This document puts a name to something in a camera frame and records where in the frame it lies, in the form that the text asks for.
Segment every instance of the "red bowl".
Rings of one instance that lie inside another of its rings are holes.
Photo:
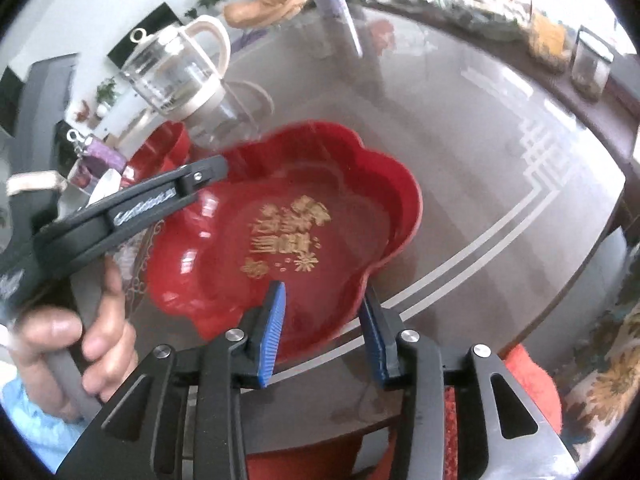
[[[369,275],[418,229],[422,195],[390,156],[340,124],[286,126],[225,153],[229,177],[166,219],[146,281],[155,304],[212,339],[287,287],[278,361],[333,338],[353,319]]]
[[[132,174],[127,175],[127,180],[133,184],[155,174],[174,170],[185,163],[190,146],[184,124],[171,121],[160,124],[131,157],[127,165]]]

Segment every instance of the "finger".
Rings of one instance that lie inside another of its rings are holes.
[[[20,375],[27,396],[33,404],[39,406],[43,412],[49,415],[68,421],[78,420],[80,416],[78,410],[69,403],[44,360],[24,366],[18,364],[17,356],[13,352],[10,354],[17,365],[18,375]]]
[[[46,306],[28,312],[12,329],[11,348],[17,366],[30,366],[44,352],[66,348],[80,339],[82,322],[65,308]]]
[[[27,396],[43,412],[65,420],[76,420],[79,414],[58,386],[42,354],[66,348],[81,334],[82,323],[76,314],[49,306],[27,313],[12,329],[10,354]]]
[[[124,372],[122,378],[114,384],[109,384],[107,387],[103,388],[100,392],[100,399],[102,402],[107,402],[113,395],[118,391],[118,388],[122,386],[122,383],[127,380],[127,378],[133,373],[133,370],[138,366],[138,352],[133,352],[133,356],[131,357],[131,362],[127,367],[127,370]]]
[[[98,317],[82,341],[82,352],[89,361],[99,359],[113,348],[122,337],[125,325],[120,271],[112,260],[107,260],[105,266],[105,290],[98,307]]]
[[[108,384],[122,379],[131,362],[135,343],[136,330],[127,323],[118,343],[84,372],[82,386],[87,393],[97,395]]]
[[[115,294],[122,292],[120,267],[110,256],[104,257],[104,290]]]

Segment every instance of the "television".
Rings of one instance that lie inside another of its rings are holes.
[[[0,128],[9,135],[14,134],[15,118],[24,83],[7,67],[0,77]]]
[[[144,20],[134,25],[127,31],[127,35],[122,38],[116,46],[107,54],[107,57],[118,67],[122,68],[124,62],[135,50],[137,44],[129,39],[129,34],[134,28],[144,28],[147,35],[155,34],[158,30],[165,28],[172,23],[180,23],[180,18],[175,15],[171,8],[163,3],[156,7]]]

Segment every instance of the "kettle lid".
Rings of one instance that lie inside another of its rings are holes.
[[[154,34],[147,34],[144,28],[134,28],[129,34],[129,39],[132,43],[137,43],[137,46],[123,63],[122,74],[130,77],[132,73],[144,70],[150,60],[159,60],[170,54],[166,46],[178,36],[179,29],[177,25],[171,24]]]

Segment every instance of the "tan boot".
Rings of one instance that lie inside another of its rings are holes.
[[[287,20],[293,18],[295,15],[299,14],[302,10],[302,7],[304,7],[304,4],[292,7],[291,10],[282,17],[282,21],[286,22]]]
[[[238,2],[225,6],[223,13],[227,24],[233,28],[267,27],[286,17],[295,7],[300,9],[307,0],[257,0]]]

